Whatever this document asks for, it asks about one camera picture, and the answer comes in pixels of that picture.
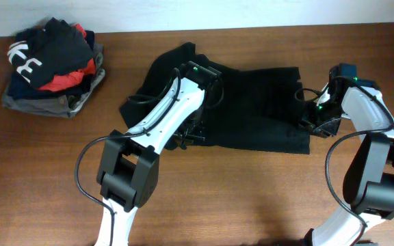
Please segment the black polo shirt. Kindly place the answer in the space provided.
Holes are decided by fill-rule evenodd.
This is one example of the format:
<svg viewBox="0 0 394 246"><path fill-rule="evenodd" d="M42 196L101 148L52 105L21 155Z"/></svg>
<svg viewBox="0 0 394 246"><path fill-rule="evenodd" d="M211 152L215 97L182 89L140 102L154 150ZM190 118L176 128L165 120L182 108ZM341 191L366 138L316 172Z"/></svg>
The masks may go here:
<svg viewBox="0 0 394 246"><path fill-rule="evenodd" d="M155 106L148 99L159 95L174 68L188 61L215 68L222 78L202 115L205 141L195 146L309 154L310 135L299 127L304 106L294 97L302 88L298 68L236 70L197 54L192 42L160 55L152 63L137 91L141 103L125 102L120 107L128 127L148 115Z"/></svg>

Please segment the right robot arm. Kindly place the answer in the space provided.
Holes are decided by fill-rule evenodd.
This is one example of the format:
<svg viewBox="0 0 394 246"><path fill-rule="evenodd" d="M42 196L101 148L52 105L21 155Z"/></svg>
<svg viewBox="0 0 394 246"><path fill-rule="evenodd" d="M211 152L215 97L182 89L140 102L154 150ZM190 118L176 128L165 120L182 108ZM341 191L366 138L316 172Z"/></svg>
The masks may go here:
<svg viewBox="0 0 394 246"><path fill-rule="evenodd" d="M304 100L300 127L322 138L335 136L342 119L355 131L336 140L325 159L328 189L338 208L301 245L361 245L365 232L394 218L394 117L375 81L361 79L355 65L340 63L329 71L325 87ZM343 141L359 137L360 147L343 180L343 197L330 179L330 160Z"/></svg>

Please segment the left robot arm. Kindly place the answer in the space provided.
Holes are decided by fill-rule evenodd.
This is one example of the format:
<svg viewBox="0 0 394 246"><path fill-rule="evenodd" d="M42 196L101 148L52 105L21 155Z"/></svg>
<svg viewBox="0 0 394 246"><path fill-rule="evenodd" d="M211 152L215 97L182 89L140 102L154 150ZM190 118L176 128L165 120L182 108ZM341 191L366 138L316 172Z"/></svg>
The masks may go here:
<svg viewBox="0 0 394 246"><path fill-rule="evenodd" d="M196 127L209 92L220 83L221 73L212 67L181 64L147 116L125 134L110 133L96 176L104 203L96 245L128 245L135 214L157 186L163 148Z"/></svg>

